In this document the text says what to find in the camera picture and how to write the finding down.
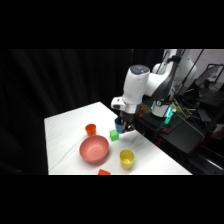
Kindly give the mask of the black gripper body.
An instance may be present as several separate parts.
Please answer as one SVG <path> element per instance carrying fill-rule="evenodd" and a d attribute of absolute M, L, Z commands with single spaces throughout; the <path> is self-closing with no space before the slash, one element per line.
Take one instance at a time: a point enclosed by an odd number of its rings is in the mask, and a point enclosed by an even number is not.
<path fill-rule="evenodd" d="M 119 121 L 123 126 L 133 126 L 135 115 L 121 111 L 119 114 Z"/>

